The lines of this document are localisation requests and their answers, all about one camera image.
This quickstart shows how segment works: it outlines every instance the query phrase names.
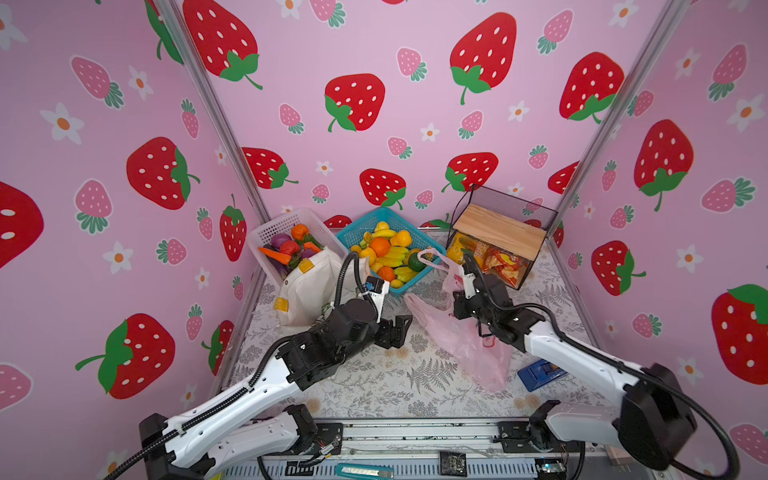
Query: canvas bag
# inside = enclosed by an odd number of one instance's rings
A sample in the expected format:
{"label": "canvas bag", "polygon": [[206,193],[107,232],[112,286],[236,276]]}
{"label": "canvas bag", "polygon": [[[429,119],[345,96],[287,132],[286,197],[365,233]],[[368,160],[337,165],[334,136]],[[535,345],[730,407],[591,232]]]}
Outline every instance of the canvas bag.
{"label": "canvas bag", "polygon": [[[425,260],[423,255],[426,253],[440,257],[442,263],[434,264]],[[464,290],[462,282],[464,267],[444,257],[433,248],[419,252],[419,260],[425,265],[448,273],[443,280],[442,289],[449,293],[449,299],[447,307],[441,310],[412,293],[406,293],[403,299],[414,318],[424,327],[438,347],[458,360],[458,364],[478,385],[489,392],[503,390],[507,386],[512,347],[495,337],[481,338],[478,335],[476,319],[459,320],[453,316],[452,293]]]}
{"label": "canvas bag", "polygon": [[[275,299],[275,311],[281,326],[310,326],[323,316],[336,296],[336,281],[343,260],[329,248],[306,259],[312,267],[302,271],[298,266],[289,273]],[[356,295],[354,261],[349,263],[343,284],[342,303]],[[360,279],[371,273],[368,259],[360,260]]]}

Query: black cable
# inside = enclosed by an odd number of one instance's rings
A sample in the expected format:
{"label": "black cable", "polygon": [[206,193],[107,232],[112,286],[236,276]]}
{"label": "black cable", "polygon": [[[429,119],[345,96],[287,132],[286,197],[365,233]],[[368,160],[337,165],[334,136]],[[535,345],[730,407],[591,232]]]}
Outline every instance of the black cable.
{"label": "black cable", "polygon": [[578,463],[576,464],[576,471],[574,472],[574,476],[571,477],[571,480],[578,480],[579,475],[581,475],[581,470],[584,468],[584,458],[587,456],[587,443],[580,443],[578,449]]}
{"label": "black cable", "polygon": [[[251,376],[250,380],[248,381],[248,385],[250,387],[253,387],[256,385],[256,382],[259,381],[259,377],[261,377],[261,374],[264,372],[264,369],[266,368],[266,364],[270,361],[272,358],[272,355],[274,355],[275,351],[283,345],[285,342],[293,338],[293,336],[284,336],[281,339],[278,339],[275,343],[270,346],[269,349],[267,349],[266,353],[264,354],[264,357],[261,359],[261,362],[259,363],[259,366],[256,368],[256,371],[253,372],[253,375]],[[247,394],[249,389],[242,387],[240,390],[235,392],[232,396],[227,397],[226,400],[224,400],[222,403],[219,403],[218,405],[214,406],[210,410],[206,410],[205,412],[202,412],[198,416],[192,418],[191,420],[186,421],[181,425],[181,428],[186,432],[187,430],[191,429],[195,425],[197,425],[200,422],[203,422],[210,417],[216,415],[218,412],[221,412],[226,407],[232,405],[237,400],[242,398],[245,394]],[[120,475],[123,475],[130,467],[135,465],[139,460],[146,458],[147,455],[152,450],[155,450],[166,443],[168,443],[169,440],[176,438],[179,435],[178,430],[174,430],[172,432],[168,432],[167,434],[163,435],[161,438],[155,440],[150,445],[147,445],[143,449],[141,449],[139,452],[137,452],[135,455],[131,456],[128,460],[121,463],[111,474],[104,477],[104,480],[115,480]]]}
{"label": "black cable", "polygon": [[554,313],[552,312],[552,310],[550,310],[546,306],[539,305],[538,303],[520,303],[515,306],[498,305],[496,303],[496,300],[493,298],[493,295],[491,295],[490,292],[488,291],[488,286],[485,283],[485,277],[480,271],[480,267],[478,266],[474,256],[469,253],[465,253],[464,261],[465,261],[465,265],[468,266],[470,271],[474,273],[477,278],[480,279],[480,283],[482,283],[482,287],[483,287],[482,295],[484,298],[487,299],[487,301],[490,302],[491,305],[493,305],[494,308],[498,310],[504,310],[507,312],[516,312],[519,310],[523,310],[525,308],[535,308],[535,309],[541,310],[542,312],[546,313],[547,316],[549,316],[550,324],[552,325],[554,334],[557,335],[562,342],[565,342],[568,345],[574,347],[576,350],[586,353],[587,355],[592,356],[595,359],[598,359],[601,362],[614,367],[619,372],[628,373],[646,383],[650,383],[651,385],[656,386],[661,390],[664,390],[665,392],[669,393],[670,395],[679,399],[681,402],[688,405],[696,413],[698,413],[701,416],[701,418],[712,428],[712,430],[714,430],[715,435],[717,435],[717,438],[720,440],[720,443],[723,444],[723,449],[725,450],[725,455],[728,461],[728,466],[726,468],[726,471],[721,475],[705,475],[703,473],[697,472],[696,470],[693,470],[691,467],[684,465],[678,462],[677,460],[675,460],[674,458],[672,458],[670,461],[670,464],[673,467],[677,468],[684,474],[695,478],[696,480],[734,480],[739,475],[741,466],[739,463],[739,455],[738,455],[738,452],[736,451],[736,446],[733,444],[733,442],[731,442],[730,437],[728,436],[726,431],[723,429],[723,427],[720,426],[717,420],[715,420],[714,417],[707,410],[705,410],[701,405],[699,405],[695,400],[685,395],[680,390],[674,389],[669,385],[667,385],[666,383],[661,382],[656,377],[648,375],[644,372],[633,369],[631,367],[628,367],[624,365],[623,362],[620,362],[608,356],[605,356],[602,353],[595,351],[589,348],[588,346],[582,343],[579,343],[576,340],[572,339],[571,337],[565,335],[560,330],[560,327],[558,326],[558,322],[554,318]]}

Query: black wire mesh basket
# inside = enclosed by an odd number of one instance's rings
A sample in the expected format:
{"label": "black wire mesh basket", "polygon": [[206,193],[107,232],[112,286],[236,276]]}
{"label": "black wire mesh basket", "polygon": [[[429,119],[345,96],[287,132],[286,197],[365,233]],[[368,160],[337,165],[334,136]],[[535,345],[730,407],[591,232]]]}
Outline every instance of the black wire mesh basket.
{"label": "black wire mesh basket", "polygon": [[[462,198],[456,204],[456,208],[453,209],[451,215],[451,228],[449,230],[448,239],[445,242],[445,248],[448,249],[456,235],[455,229],[456,221],[462,216],[464,211],[470,204],[477,205],[478,207],[485,208],[491,212],[495,212],[505,217],[509,217],[513,220],[517,220],[522,223],[531,225],[546,232],[549,227],[552,226],[555,217],[558,215],[556,210],[543,207],[541,205],[542,199],[524,200],[519,197],[513,197],[512,195],[504,194],[498,190],[492,188],[483,187],[482,185],[472,185],[468,191],[464,193]],[[515,288],[520,290],[520,287],[525,282],[528,274],[533,269],[533,265],[536,262],[536,258],[526,259],[530,263],[525,270],[525,274],[518,282]]]}

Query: red strawberry print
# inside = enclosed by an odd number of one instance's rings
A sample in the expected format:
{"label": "red strawberry print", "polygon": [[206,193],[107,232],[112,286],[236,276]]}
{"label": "red strawberry print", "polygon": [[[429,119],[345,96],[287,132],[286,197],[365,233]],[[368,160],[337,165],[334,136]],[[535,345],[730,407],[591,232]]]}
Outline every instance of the red strawberry print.
{"label": "red strawberry print", "polygon": [[445,220],[441,219],[435,219],[430,220],[429,222],[422,223],[422,228],[442,228],[442,229],[448,229],[451,228],[451,224],[449,223],[449,218],[451,217],[451,214],[445,214]]}
{"label": "red strawberry print", "polygon": [[737,447],[763,465],[768,465],[768,432],[743,423],[733,427],[729,433]]}
{"label": "red strawberry print", "polygon": [[94,235],[109,227],[107,217],[112,215],[112,202],[98,180],[86,180],[74,196],[74,205],[80,210],[75,218],[81,230]]}
{"label": "red strawberry print", "polygon": [[538,53],[541,55],[552,53],[558,47],[558,43],[568,36],[573,21],[574,13],[570,10],[563,10],[552,17],[552,20],[544,26],[544,36],[538,39]]}
{"label": "red strawberry print", "polygon": [[421,81],[427,76],[427,64],[422,61],[422,54],[411,48],[400,48],[397,51],[397,66],[400,73],[410,77],[411,81]]}
{"label": "red strawberry print", "polygon": [[33,384],[24,370],[13,363],[0,362],[0,412],[27,398]]}
{"label": "red strawberry print", "polygon": [[0,182],[0,268],[27,250],[43,233],[43,216],[34,200]]}
{"label": "red strawberry print", "polygon": [[203,328],[203,309],[195,303],[187,316],[189,317],[187,318],[187,338],[193,342],[200,334],[200,329]]}
{"label": "red strawberry print", "polygon": [[181,59],[181,55],[179,55],[174,40],[170,37],[170,33],[168,33],[168,29],[163,22],[160,11],[157,10],[157,6],[154,4],[154,0],[144,0],[144,6],[147,7],[147,17],[149,18],[150,25],[152,25],[152,29],[160,37],[160,41],[157,43],[157,59],[162,60],[160,47],[165,45],[165,51],[168,52],[170,57],[184,65],[184,60]]}
{"label": "red strawberry print", "polygon": [[202,207],[197,209],[197,228],[205,240],[214,238],[214,221],[208,216],[208,210]]}
{"label": "red strawberry print", "polygon": [[312,200],[316,204],[324,204],[330,197],[330,191],[325,184],[320,184],[312,189]]}
{"label": "red strawberry print", "polygon": [[578,267],[581,266],[581,253],[580,252],[573,252],[568,257],[568,266],[571,268],[571,270],[576,270]]}
{"label": "red strawberry print", "polygon": [[341,28],[344,25],[344,5],[336,0],[310,0],[312,11],[315,12],[315,16],[318,20],[325,23],[328,22],[328,26],[331,28]]}
{"label": "red strawberry print", "polygon": [[221,361],[224,360],[224,354],[227,353],[227,347],[230,344],[234,328],[235,325],[231,321],[224,320],[211,336],[210,346],[206,345],[205,340],[203,340],[203,348],[210,350],[208,353],[208,366],[214,375],[219,373],[219,367],[221,367]]}
{"label": "red strawberry print", "polygon": [[731,180],[721,180],[714,184],[703,197],[701,197],[701,206],[707,210],[724,214],[730,212],[734,207],[743,207],[754,198],[754,192],[757,187],[752,185],[751,180],[743,178],[735,182]]}
{"label": "red strawberry print", "polygon": [[659,317],[652,313],[641,313],[632,320],[632,329],[646,339],[661,335],[661,325]]}
{"label": "red strawberry print", "polygon": [[622,229],[627,226],[627,223],[632,223],[634,218],[634,209],[631,205],[624,205],[624,208],[617,208],[608,223],[617,229]]}
{"label": "red strawberry print", "polygon": [[371,204],[377,207],[398,204],[402,210],[400,200],[406,196],[406,181],[399,175],[369,168],[360,174],[360,187]]}
{"label": "red strawberry print", "polygon": [[741,78],[744,70],[746,70],[746,45],[734,45],[712,72],[710,100],[718,101],[733,91],[735,88],[733,83]]}
{"label": "red strawberry print", "polygon": [[169,263],[170,265],[178,265],[187,258],[187,248],[175,238],[171,238],[168,241],[162,240],[157,244],[155,253],[157,253],[159,261]]}
{"label": "red strawberry print", "polygon": [[491,90],[509,73],[518,25],[515,17],[499,12],[483,20],[458,41],[451,51],[453,81],[474,94]]}
{"label": "red strawberry print", "polygon": [[565,227],[563,227],[563,222],[561,221],[558,224],[558,228],[554,230],[554,244],[560,248],[560,246],[563,244],[563,240],[565,240]]}
{"label": "red strawberry print", "polygon": [[301,123],[301,115],[295,108],[288,104],[280,105],[280,121],[288,127],[288,131],[295,135],[304,132],[304,124]]}
{"label": "red strawberry print", "polygon": [[531,155],[531,157],[528,159],[528,164],[536,170],[544,168],[544,166],[547,164],[547,160],[549,160],[549,154],[547,153],[547,148],[544,145],[536,145],[533,149],[531,149],[531,153],[529,153],[529,155]]}
{"label": "red strawberry print", "polygon": [[603,172],[603,192],[607,192],[614,186],[616,181],[616,161],[611,159],[605,164]]}
{"label": "red strawberry print", "polygon": [[106,69],[93,60],[73,55],[70,63],[83,88],[96,100],[103,100],[108,107],[120,110],[125,102],[120,85],[109,81]]}
{"label": "red strawberry print", "polygon": [[184,0],[184,21],[206,70],[229,81],[248,76],[259,67],[259,47],[253,33],[236,16],[214,0]]}
{"label": "red strawberry print", "polygon": [[408,146],[408,142],[402,138],[390,137],[386,144],[387,147],[389,147],[390,154],[400,157],[403,160],[410,158],[411,155],[413,155],[413,150]]}
{"label": "red strawberry print", "polygon": [[547,182],[547,187],[549,187],[549,190],[552,190],[556,194],[562,195],[565,192],[565,188],[568,186],[568,183],[571,182],[571,178],[574,176],[576,167],[578,167],[578,162],[574,162],[573,164],[568,165],[566,168],[558,170],[551,177],[549,177],[549,181]]}
{"label": "red strawberry print", "polygon": [[141,145],[125,165],[128,182],[142,197],[168,210],[178,210],[189,198],[190,178],[187,159],[166,137],[156,137]]}
{"label": "red strawberry print", "polygon": [[483,185],[498,167],[498,157],[491,152],[463,154],[448,162],[445,169],[445,179],[449,182],[441,192],[449,186],[457,192],[466,192],[472,185]]}
{"label": "red strawberry print", "polygon": [[634,257],[624,242],[614,240],[592,252],[592,271],[598,276],[603,288],[613,296],[629,290],[633,276],[645,276],[634,272]]}
{"label": "red strawberry print", "polygon": [[238,300],[243,299],[243,282],[240,281],[239,276],[235,276],[234,279],[232,279],[232,288],[234,288],[235,298]]}
{"label": "red strawberry print", "polygon": [[462,127],[458,130],[458,136],[462,140],[469,140],[475,136],[475,132],[480,130],[480,127],[482,127],[482,112],[480,110],[473,111],[462,120]]}
{"label": "red strawberry print", "polygon": [[200,130],[200,123],[195,116],[195,110],[192,106],[192,102],[189,98],[185,98],[181,102],[181,122],[184,124],[184,128],[187,129],[187,133],[192,138],[197,138],[197,132]]}
{"label": "red strawberry print", "polygon": [[635,95],[627,108],[627,115],[630,117],[640,117],[654,103],[654,94],[648,90],[643,90],[639,95]]}
{"label": "red strawberry print", "polygon": [[634,165],[634,184],[649,197],[659,196],[654,211],[661,208],[664,192],[680,185],[694,163],[694,148],[672,121],[655,123],[643,140]]}
{"label": "red strawberry print", "polygon": [[174,338],[154,318],[144,313],[128,317],[107,337],[104,355],[92,356],[74,366],[80,370],[104,359],[98,381],[115,399],[128,399],[160,378],[174,361]]}
{"label": "red strawberry print", "polygon": [[224,252],[230,262],[237,262],[240,254],[243,252],[243,244],[248,227],[245,223],[243,211],[235,208],[235,196],[232,194],[232,205],[227,206],[219,219],[219,231],[221,232],[221,242],[224,245]]}
{"label": "red strawberry print", "polygon": [[326,111],[345,130],[368,130],[376,122],[384,103],[384,84],[370,73],[344,75],[326,85]]}
{"label": "red strawberry print", "polygon": [[329,218],[328,220],[323,222],[323,225],[325,225],[328,228],[344,228],[347,225],[352,223],[352,219],[349,218],[346,215],[334,215],[333,217]]}
{"label": "red strawberry print", "polygon": [[624,71],[605,53],[594,51],[578,61],[560,98],[560,116],[581,121],[611,106],[624,82]]}
{"label": "red strawberry print", "polygon": [[243,147],[245,159],[248,161],[250,171],[256,178],[256,185],[269,190],[270,188],[282,187],[285,182],[298,184],[298,181],[288,180],[288,166],[273,151],[265,148]]}
{"label": "red strawberry print", "polygon": [[747,284],[718,296],[712,328],[726,368],[745,382],[768,384],[768,290]]}
{"label": "red strawberry print", "polygon": [[434,195],[431,190],[424,190],[420,194],[416,195],[416,202],[413,205],[419,210],[424,210],[432,203]]}
{"label": "red strawberry print", "polygon": [[533,215],[533,213],[541,208],[541,204],[544,203],[543,198],[536,198],[534,200],[531,200],[530,202],[527,202],[525,204],[525,207],[523,207],[523,215],[526,217],[530,217]]}

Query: patterned tablecloth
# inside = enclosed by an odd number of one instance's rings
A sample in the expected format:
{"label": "patterned tablecloth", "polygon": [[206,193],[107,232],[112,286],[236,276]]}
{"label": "patterned tablecloth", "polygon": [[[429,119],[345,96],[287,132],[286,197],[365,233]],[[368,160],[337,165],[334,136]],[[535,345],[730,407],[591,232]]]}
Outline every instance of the patterned tablecloth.
{"label": "patterned tablecloth", "polygon": [[[436,236],[438,242],[445,242],[445,233]],[[447,298],[442,292],[444,277],[444,273],[433,270],[408,291],[443,307]],[[273,309],[276,293],[276,286],[267,280],[231,382],[249,375],[264,351],[278,338]],[[515,303],[537,302],[548,306],[563,331],[589,342],[546,244],[521,290],[510,290],[510,297]],[[408,313],[402,298],[386,298],[384,318],[393,319],[395,315]],[[401,349],[371,346],[340,366],[335,377],[309,387],[265,413],[275,415],[286,405],[304,403],[316,418],[516,417],[530,415],[548,399],[596,406],[606,404],[602,395],[572,375],[528,392],[517,371],[537,359],[515,350],[506,389],[487,392],[462,371],[455,358],[438,348],[414,320]]]}

